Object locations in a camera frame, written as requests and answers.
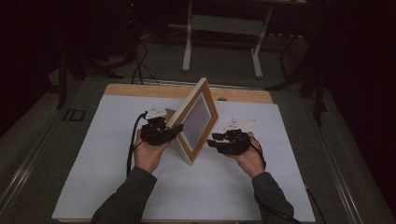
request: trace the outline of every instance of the wooden picture frame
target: wooden picture frame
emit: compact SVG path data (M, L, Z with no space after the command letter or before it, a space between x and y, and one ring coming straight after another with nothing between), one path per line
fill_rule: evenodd
M218 118L209 85L203 77L167 122L170 128L183 123L183 131L177 134L177 141L188 164L194 162Z

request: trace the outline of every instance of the dark background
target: dark background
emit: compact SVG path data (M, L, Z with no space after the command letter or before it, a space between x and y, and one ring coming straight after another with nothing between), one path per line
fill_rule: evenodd
M120 0L0 2L0 136L51 88L48 73L58 67L60 36L89 57L105 60L107 54L127 51L123 41L128 21L138 18L163 37L167 23L186 22L187 1L150 0L132 12L126 4ZM276 12L279 18L282 13L290 12ZM270 26L275 33L293 29L276 17ZM394 215L395 40L396 4L360 0L330 14L304 60L308 66L320 60L329 67L326 87Z

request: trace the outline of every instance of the desk leg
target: desk leg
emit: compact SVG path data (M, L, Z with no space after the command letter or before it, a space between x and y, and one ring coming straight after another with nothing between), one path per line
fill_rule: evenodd
M260 66L259 52L260 48L262 47L262 40L264 39L265 31L267 30L272 11L273 9L270 7L267 11L265 22L262 25L262 30L259 34L259 41L257 42L256 47L251 49L251 59L253 61L254 74L256 75L256 78L262 78L262 67Z
M189 1L189 17L187 18L187 43L186 49L184 50L183 67L181 70L183 72L190 71L190 61L191 61L191 17L192 17L192 1Z

